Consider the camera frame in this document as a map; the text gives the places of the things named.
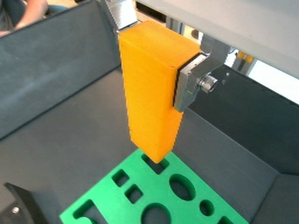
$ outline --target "metal bracket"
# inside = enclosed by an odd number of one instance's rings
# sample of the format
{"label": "metal bracket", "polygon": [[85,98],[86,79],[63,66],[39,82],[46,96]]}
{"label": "metal bracket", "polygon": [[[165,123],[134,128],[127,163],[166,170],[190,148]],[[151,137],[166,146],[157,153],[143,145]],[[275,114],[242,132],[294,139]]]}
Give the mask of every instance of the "metal bracket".
{"label": "metal bracket", "polygon": [[179,112],[193,104],[201,90],[209,93],[215,88],[218,80],[210,73],[225,64],[230,53],[230,46],[207,35],[203,35],[201,49],[201,55],[179,72],[174,101],[174,107]]}
{"label": "metal bracket", "polygon": [[133,0],[102,0],[101,5],[107,14],[107,20],[114,31],[121,31],[138,22]]}
{"label": "metal bracket", "polygon": [[2,224],[49,224],[34,196],[22,187],[5,184],[15,197],[15,202],[0,212]]}

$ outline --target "gray panel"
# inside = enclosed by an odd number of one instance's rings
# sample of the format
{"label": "gray panel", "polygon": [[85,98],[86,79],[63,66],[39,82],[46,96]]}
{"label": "gray panel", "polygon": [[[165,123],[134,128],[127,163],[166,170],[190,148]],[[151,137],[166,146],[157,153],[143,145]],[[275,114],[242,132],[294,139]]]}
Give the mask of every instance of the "gray panel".
{"label": "gray panel", "polygon": [[278,175],[274,168],[189,109],[174,152],[251,221]]}
{"label": "gray panel", "polygon": [[138,0],[299,78],[299,2]]}
{"label": "gray panel", "polygon": [[227,66],[213,76],[219,85],[191,109],[280,172],[298,175],[299,105]]}
{"label": "gray panel", "polygon": [[0,138],[119,64],[95,1],[0,38]]}
{"label": "gray panel", "polygon": [[280,175],[253,224],[298,224],[299,176]]}
{"label": "gray panel", "polygon": [[50,223],[137,149],[122,73],[113,72],[0,142],[0,211],[11,182],[33,192]]}
{"label": "gray panel", "polygon": [[[50,223],[135,150],[115,71],[0,142],[0,184],[33,191]],[[277,171],[190,110],[174,152],[251,220]],[[0,186],[0,210],[10,200]]]}

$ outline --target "black object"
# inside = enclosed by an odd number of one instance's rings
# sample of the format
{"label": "black object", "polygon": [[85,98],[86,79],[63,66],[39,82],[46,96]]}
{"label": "black object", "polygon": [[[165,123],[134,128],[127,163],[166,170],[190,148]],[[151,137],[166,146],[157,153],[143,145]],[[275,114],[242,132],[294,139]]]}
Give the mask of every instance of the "black object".
{"label": "black object", "polygon": [[135,3],[135,7],[150,17],[153,17],[166,23],[166,15],[162,12],[154,10],[153,8],[147,7],[146,5],[143,5],[139,2]]}
{"label": "black object", "polygon": [[0,212],[2,224],[49,224],[31,193],[22,187],[5,184],[17,201]]}

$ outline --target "circular hole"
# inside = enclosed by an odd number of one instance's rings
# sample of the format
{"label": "circular hole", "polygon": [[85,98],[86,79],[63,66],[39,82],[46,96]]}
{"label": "circular hole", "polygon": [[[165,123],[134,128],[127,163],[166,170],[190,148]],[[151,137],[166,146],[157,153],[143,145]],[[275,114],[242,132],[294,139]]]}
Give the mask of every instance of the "circular hole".
{"label": "circular hole", "polygon": [[170,212],[162,204],[154,203],[143,212],[142,224],[171,224]]}
{"label": "circular hole", "polygon": [[205,200],[201,203],[201,212],[202,214],[205,214],[206,216],[211,216],[214,214],[214,205],[211,204],[211,202],[209,200]]}
{"label": "circular hole", "polygon": [[173,192],[182,200],[193,200],[195,197],[195,188],[193,182],[181,174],[171,176],[170,184]]}

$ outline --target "black surface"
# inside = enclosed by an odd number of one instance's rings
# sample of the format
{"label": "black surface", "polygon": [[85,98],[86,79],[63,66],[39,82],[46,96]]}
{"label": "black surface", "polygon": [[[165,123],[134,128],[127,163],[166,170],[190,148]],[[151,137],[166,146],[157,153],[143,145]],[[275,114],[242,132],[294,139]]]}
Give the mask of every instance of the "black surface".
{"label": "black surface", "polygon": [[0,38],[0,138],[121,65],[102,15],[90,1]]}
{"label": "black surface", "polygon": [[[135,149],[117,70],[0,142],[0,182],[31,189],[49,222],[62,223],[59,214]],[[174,153],[250,221],[277,171],[189,109]]]}
{"label": "black surface", "polygon": [[219,85],[191,109],[275,169],[298,175],[299,106],[226,66],[213,75]]}
{"label": "black surface", "polygon": [[299,223],[299,176],[280,175],[253,224]]}
{"label": "black surface", "polygon": [[[31,189],[50,223],[137,149],[117,70],[0,142],[0,184]],[[0,186],[0,210],[11,200]]]}

